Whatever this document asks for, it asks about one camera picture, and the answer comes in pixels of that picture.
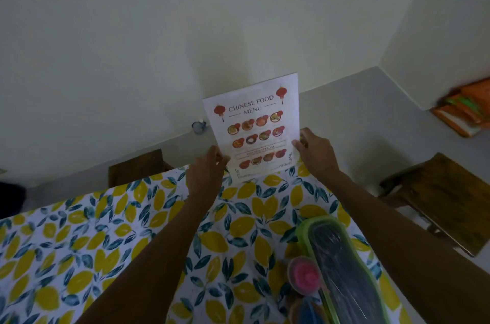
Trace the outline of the small pink lidded tub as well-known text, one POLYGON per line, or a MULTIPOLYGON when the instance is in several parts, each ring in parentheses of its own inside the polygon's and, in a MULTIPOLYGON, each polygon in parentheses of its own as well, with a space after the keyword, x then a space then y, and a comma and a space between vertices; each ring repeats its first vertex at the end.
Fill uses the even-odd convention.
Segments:
POLYGON ((315 295, 321 286, 321 273, 315 262, 306 256, 290 260, 287 279, 291 287, 303 296, 315 295))

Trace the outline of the dark wooden chair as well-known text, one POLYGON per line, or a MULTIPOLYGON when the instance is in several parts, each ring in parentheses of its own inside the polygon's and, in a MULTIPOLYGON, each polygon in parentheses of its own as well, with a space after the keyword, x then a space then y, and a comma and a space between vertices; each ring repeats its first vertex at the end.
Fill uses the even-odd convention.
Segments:
POLYGON ((110 166, 108 168, 108 187, 124 185, 173 169, 173 166, 163 160, 161 149, 156 149, 110 166))

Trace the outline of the lemon print tablecloth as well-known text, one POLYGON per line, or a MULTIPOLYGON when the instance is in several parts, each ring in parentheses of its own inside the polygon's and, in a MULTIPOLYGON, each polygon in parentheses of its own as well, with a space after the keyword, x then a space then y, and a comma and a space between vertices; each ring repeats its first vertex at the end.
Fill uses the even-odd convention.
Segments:
MULTIPOLYGON (((73 197, 0 221, 0 324, 73 324, 179 212, 186 168, 73 197)), ((388 323, 412 324, 388 276, 334 194, 298 163, 233 182, 202 219, 166 322, 288 323, 279 299, 300 255, 303 220, 338 219, 380 288, 388 323)))

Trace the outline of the green rimmed clear lid container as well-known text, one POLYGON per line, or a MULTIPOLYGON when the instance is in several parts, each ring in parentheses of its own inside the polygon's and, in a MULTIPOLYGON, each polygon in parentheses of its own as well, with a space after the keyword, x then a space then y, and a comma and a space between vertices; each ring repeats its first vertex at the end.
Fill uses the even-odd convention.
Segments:
POLYGON ((306 219, 296 236, 319 269, 319 295, 331 324, 390 324, 375 277, 340 221, 331 216, 306 219))

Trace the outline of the black object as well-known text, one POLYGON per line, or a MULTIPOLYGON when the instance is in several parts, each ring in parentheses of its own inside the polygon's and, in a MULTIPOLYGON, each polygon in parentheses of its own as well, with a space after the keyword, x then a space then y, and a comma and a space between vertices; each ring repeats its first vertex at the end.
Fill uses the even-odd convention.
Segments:
POLYGON ((0 220, 19 214, 26 197, 24 186, 0 181, 0 220))

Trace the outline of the person's right hand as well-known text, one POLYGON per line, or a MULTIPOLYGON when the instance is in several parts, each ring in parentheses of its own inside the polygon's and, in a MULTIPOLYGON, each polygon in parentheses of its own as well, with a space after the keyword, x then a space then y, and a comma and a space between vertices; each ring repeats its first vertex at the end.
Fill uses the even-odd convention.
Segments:
POLYGON ((323 185, 331 185, 341 171, 330 141, 315 135, 309 128, 300 129, 300 139, 307 142, 306 151, 299 152, 306 169, 323 185))

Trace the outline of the person's left forearm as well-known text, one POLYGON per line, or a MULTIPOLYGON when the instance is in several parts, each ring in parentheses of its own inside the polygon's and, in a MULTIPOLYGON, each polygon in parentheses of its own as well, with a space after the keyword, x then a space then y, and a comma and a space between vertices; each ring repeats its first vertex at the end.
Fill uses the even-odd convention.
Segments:
POLYGON ((76 324, 163 324, 194 235, 220 187, 191 190, 176 216, 76 324))

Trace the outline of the white illustrated menu card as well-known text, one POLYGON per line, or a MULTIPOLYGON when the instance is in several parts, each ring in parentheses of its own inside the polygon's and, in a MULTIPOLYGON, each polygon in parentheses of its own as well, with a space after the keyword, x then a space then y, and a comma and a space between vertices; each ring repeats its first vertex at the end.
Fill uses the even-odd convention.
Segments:
POLYGON ((203 99, 207 120, 233 183, 286 170, 297 163, 298 73, 203 99))

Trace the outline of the small blue lidded tub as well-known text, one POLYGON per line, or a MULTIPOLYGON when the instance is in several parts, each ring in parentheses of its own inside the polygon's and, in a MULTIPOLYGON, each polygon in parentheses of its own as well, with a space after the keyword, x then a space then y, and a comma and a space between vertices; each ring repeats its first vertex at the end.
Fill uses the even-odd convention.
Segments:
POLYGON ((289 308, 290 324, 330 324, 322 307, 311 297, 296 299, 289 308))

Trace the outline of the person's left hand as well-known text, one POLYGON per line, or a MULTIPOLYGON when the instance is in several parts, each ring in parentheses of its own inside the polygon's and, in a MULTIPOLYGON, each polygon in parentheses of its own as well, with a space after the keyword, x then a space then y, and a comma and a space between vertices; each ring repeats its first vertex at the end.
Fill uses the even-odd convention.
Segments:
POLYGON ((211 146, 206 154, 196 158, 186 172, 188 200, 206 206, 207 209, 214 203, 221 189, 226 169, 215 164, 217 151, 220 151, 218 146, 211 146))

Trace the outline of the person's right forearm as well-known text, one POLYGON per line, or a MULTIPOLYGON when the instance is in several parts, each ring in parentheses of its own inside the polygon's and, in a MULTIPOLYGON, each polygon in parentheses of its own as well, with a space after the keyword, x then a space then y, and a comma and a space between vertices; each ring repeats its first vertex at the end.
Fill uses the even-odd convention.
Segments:
POLYGON ((426 324, 490 324, 490 274, 333 167, 309 168, 426 324))

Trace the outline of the pile of orange packets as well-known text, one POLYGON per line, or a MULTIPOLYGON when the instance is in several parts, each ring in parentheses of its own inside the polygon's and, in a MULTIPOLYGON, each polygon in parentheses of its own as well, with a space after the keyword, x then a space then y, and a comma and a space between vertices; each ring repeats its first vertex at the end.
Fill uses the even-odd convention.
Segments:
POLYGON ((490 77, 453 89, 430 111, 461 137, 490 131, 490 77))

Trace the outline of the brown wooden stool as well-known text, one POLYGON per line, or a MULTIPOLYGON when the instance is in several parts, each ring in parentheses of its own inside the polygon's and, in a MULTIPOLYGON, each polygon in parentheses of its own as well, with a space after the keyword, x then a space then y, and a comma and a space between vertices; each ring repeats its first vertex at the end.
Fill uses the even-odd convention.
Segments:
POLYGON ((439 240, 476 257, 490 241, 490 185, 442 153, 379 182, 378 198, 409 206, 439 240))

